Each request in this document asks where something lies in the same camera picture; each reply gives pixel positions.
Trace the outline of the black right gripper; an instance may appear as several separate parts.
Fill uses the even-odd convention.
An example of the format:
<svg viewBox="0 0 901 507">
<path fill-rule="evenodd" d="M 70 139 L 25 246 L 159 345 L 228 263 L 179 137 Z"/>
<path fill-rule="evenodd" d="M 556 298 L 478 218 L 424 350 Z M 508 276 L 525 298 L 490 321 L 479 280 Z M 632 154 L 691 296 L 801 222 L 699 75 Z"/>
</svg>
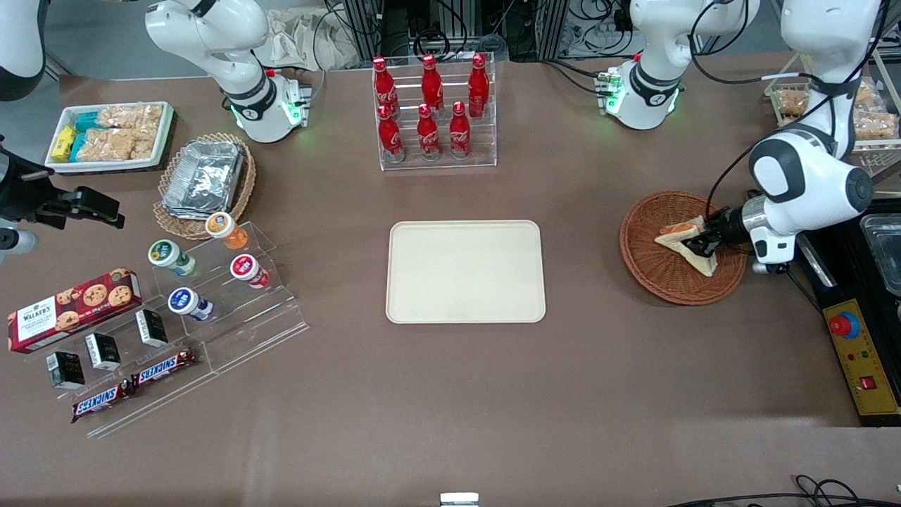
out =
<svg viewBox="0 0 901 507">
<path fill-rule="evenodd" d="M 67 192 L 55 187 L 49 179 L 55 174 L 51 168 L 1 148 L 2 168 L 6 170 L 1 182 L 1 215 L 12 222 L 41 223 L 48 227 L 65 227 L 68 218 L 92 220 L 115 229 L 125 227 L 125 216 L 119 213 L 120 203 L 91 187 L 78 186 L 70 193 L 71 203 L 64 198 Z"/>
</svg>

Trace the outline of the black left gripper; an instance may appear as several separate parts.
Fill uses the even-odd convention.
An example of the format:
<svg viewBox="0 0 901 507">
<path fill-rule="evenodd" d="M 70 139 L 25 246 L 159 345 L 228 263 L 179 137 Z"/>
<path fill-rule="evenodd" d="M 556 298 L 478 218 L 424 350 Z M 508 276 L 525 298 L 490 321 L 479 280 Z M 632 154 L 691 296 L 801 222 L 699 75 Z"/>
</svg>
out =
<svg viewBox="0 0 901 507">
<path fill-rule="evenodd" d="M 695 256 L 711 258 L 715 251 L 723 245 L 744 245 L 749 243 L 749 234 L 744 225 L 743 209 L 725 206 L 705 219 L 705 234 L 717 234 L 717 237 L 693 237 L 681 243 Z"/>
</svg>

